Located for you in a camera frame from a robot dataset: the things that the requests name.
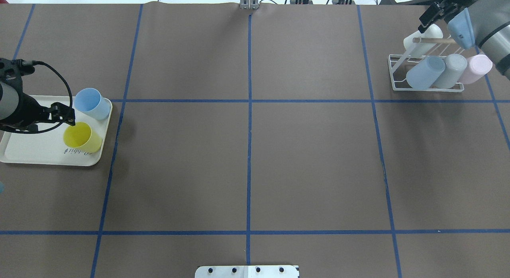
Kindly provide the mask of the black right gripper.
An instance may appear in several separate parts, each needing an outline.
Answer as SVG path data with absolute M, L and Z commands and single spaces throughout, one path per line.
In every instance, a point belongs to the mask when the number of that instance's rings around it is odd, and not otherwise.
M 425 33 L 432 24 L 441 19 L 443 11 L 450 12 L 451 10 L 460 10 L 471 6 L 477 1 L 478 0 L 442 0 L 438 3 L 431 4 L 419 18 L 420 25 L 418 26 L 418 31 L 420 33 Z

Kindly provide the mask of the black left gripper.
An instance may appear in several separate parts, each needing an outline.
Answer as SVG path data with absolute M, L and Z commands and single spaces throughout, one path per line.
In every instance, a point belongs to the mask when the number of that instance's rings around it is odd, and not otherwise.
M 39 123 L 65 123 L 74 127 L 75 109 L 63 103 L 52 103 L 50 112 L 33 97 L 14 92 L 16 106 L 8 111 L 8 131 L 39 131 Z

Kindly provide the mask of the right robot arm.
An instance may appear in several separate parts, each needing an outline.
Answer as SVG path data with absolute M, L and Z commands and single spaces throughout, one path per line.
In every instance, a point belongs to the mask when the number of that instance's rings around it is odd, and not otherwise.
M 420 16 L 424 33 L 443 19 L 453 40 L 464 49 L 478 47 L 509 78 L 510 0 L 442 0 Z

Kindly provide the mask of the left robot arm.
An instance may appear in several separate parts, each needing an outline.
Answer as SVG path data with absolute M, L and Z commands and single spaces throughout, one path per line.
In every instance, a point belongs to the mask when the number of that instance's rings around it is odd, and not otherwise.
M 70 105 L 54 102 L 50 107 L 39 104 L 35 98 L 1 83 L 1 131 L 7 133 L 39 134 L 60 127 L 62 124 L 75 126 L 73 98 Z

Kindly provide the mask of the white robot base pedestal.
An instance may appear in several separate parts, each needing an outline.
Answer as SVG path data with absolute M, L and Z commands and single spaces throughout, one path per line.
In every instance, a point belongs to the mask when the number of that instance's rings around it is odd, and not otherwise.
M 195 278 L 299 278 L 295 265 L 200 266 Z

